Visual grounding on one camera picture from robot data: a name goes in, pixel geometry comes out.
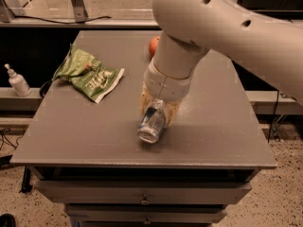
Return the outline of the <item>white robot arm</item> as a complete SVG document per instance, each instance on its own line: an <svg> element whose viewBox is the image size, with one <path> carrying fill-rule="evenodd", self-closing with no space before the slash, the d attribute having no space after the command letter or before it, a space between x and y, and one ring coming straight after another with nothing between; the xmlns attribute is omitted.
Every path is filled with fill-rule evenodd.
<svg viewBox="0 0 303 227"><path fill-rule="evenodd" d="M152 0L162 29L145 71L140 110L168 105L169 126L188 94L198 62L217 51L303 103L303 28L254 13L235 0Z"/></svg>

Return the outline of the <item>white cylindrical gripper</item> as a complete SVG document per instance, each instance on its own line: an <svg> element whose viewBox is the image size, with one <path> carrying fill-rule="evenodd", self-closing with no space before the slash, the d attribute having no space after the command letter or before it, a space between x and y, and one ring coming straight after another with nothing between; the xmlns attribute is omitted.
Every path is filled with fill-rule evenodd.
<svg viewBox="0 0 303 227"><path fill-rule="evenodd" d="M154 98L166 101L165 105L165 127L168 128L174 121L181 105L181 100L188 94L191 78L173 79L162 74L151 61L147 67L140 95L140 113L145 115Z"/></svg>

